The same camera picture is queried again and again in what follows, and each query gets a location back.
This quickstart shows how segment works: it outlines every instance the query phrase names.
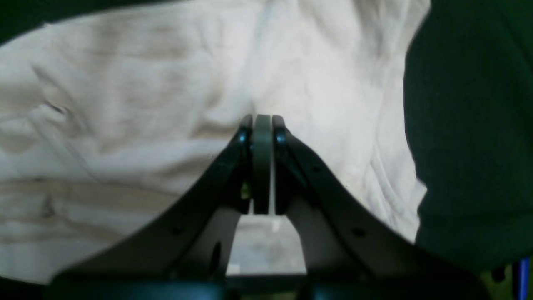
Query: screw hole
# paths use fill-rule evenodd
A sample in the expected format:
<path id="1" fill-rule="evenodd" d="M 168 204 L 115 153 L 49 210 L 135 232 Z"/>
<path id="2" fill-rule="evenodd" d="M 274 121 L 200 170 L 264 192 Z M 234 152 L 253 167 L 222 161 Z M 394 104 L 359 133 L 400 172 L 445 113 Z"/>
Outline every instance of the screw hole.
<path id="1" fill-rule="evenodd" d="M 176 224 L 174 225 L 174 227 L 172 227 L 171 231 L 172 231 L 172 234 L 178 235 L 178 234 L 181 234 L 184 230 L 185 230 L 185 227 L 183 227 L 183 225 Z"/>
<path id="2" fill-rule="evenodd" d="M 213 275 L 215 273 L 216 269 L 219 266 L 220 262 L 220 252 L 222 251 L 222 246 L 220 245 L 220 242 L 216 243 L 215 247 L 213 248 L 213 254 L 211 254 L 211 262 L 209 264 L 209 275 Z"/>
<path id="3" fill-rule="evenodd" d="M 366 232 L 360 228 L 354 228 L 352 229 L 352 234 L 358 238 L 362 238 L 366 235 Z"/>

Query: blue object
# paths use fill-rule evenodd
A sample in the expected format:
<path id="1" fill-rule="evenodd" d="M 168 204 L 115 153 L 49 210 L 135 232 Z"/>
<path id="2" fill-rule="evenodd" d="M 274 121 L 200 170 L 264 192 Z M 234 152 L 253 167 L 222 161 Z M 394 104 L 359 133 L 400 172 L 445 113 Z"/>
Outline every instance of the blue object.
<path id="1" fill-rule="evenodd" d="M 528 281 L 529 281 L 529 257 L 520 260 L 513 264 L 513 283 L 515 285 L 514 298 L 516 300 L 526 300 L 528 297 Z"/>

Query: white fabric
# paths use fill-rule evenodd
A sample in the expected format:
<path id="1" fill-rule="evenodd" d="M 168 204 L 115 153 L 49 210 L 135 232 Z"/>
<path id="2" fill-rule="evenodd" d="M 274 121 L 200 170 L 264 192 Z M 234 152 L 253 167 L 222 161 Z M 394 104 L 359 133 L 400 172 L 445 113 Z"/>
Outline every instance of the white fabric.
<path id="1" fill-rule="evenodd" d="M 413 241 L 425 187 L 406 143 L 402 77 L 428 9 L 427 0 L 195 0 L 46 25 L 4 45 L 0 275 L 47 282 L 146 224 L 249 113 L 283 116 Z M 230 272 L 304 271 L 294 229 L 273 220 L 242 220 Z"/>

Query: white sheet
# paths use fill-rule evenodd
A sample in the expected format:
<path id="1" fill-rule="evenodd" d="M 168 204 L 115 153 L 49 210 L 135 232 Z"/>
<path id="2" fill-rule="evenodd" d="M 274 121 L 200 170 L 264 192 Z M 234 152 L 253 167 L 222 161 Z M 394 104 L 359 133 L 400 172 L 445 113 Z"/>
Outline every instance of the white sheet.
<path id="1" fill-rule="evenodd" d="M 195 182 L 248 113 L 283 116 L 413 241 L 425 187 L 406 143 L 402 77 L 428 9 L 195 0 L 48 24 L 4 45 L 0 275 L 47 282 L 132 233 Z M 304 271 L 297 244 L 286 220 L 245 218 L 230 272 Z"/>

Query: dark green fabric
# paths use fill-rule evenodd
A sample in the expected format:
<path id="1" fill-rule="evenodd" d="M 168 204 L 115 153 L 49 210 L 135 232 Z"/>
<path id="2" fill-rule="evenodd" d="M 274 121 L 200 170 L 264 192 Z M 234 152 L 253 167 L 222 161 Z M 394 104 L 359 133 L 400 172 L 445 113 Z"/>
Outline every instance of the dark green fabric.
<path id="1" fill-rule="evenodd" d="M 533 253 L 533 1 L 433 1 L 406 58 L 416 243 L 471 271 Z"/>

